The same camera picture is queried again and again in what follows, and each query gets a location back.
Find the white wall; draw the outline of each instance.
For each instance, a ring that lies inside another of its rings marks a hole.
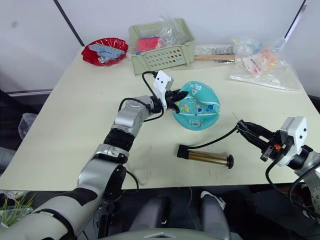
[[[0,88],[52,89],[80,44],[52,0],[0,3]]]
[[[308,0],[301,19],[289,38],[285,57],[305,91],[320,97],[320,1]]]
[[[303,0],[60,0],[84,44],[106,37],[129,40],[128,28],[186,19],[198,44],[225,44],[237,35],[283,36]],[[52,0],[2,0],[0,88],[52,89],[80,48]]]

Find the green plastic basket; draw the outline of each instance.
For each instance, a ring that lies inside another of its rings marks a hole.
[[[157,71],[174,66],[190,63],[195,59],[195,39],[191,34],[186,21],[183,18],[176,18],[177,23],[182,27],[188,40],[183,45],[162,47],[151,51],[142,52],[140,55],[131,57],[134,73],[142,74],[145,71]],[[135,53],[139,38],[158,36],[161,32],[161,22],[134,25],[129,28],[131,49]]]

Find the white table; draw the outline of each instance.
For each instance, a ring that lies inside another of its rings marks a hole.
[[[81,169],[103,142],[125,97],[150,95],[141,76],[135,76],[131,61],[97,67],[76,56],[65,71],[0,177],[2,190],[68,191],[77,186]],[[232,154],[234,166],[177,158],[179,144],[198,145],[231,130],[238,119],[278,130],[287,117],[305,116],[306,144],[320,151],[320,115],[304,90],[273,89],[229,79],[233,65],[194,70],[165,71],[175,79],[172,89],[186,82],[201,81],[214,89],[220,103],[219,120],[210,128],[183,128],[167,111],[161,119],[143,124],[134,140],[126,168],[141,188],[265,184],[271,163],[260,160],[260,150],[239,133],[201,150]],[[288,167],[271,172],[275,183],[293,182],[297,176]],[[123,189],[135,188],[127,176]]]

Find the red bowl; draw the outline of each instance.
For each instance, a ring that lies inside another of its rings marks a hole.
[[[82,51],[82,55],[83,55],[83,60],[91,63],[93,65],[96,66],[111,66],[113,64],[117,64],[118,62],[120,62],[123,58],[125,58],[126,54],[121,54],[117,59],[111,59],[107,62],[101,63],[98,60],[98,54],[95,51],[92,51],[89,49],[89,46],[92,44],[103,44],[109,47],[113,47],[115,49],[120,49],[122,51],[124,51],[125,53],[128,50],[128,45],[126,44],[126,41],[121,40],[119,38],[115,38],[115,37],[108,37],[108,38],[102,38],[96,41],[93,41],[92,43],[88,44],[87,46],[85,46],[84,50]]]

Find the gold cylinder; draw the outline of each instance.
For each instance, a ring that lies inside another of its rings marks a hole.
[[[200,162],[212,163],[212,164],[221,164],[221,165],[228,164],[228,157],[221,154],[210,153],[210,152],[189,151],[188,159],[200,161]]]

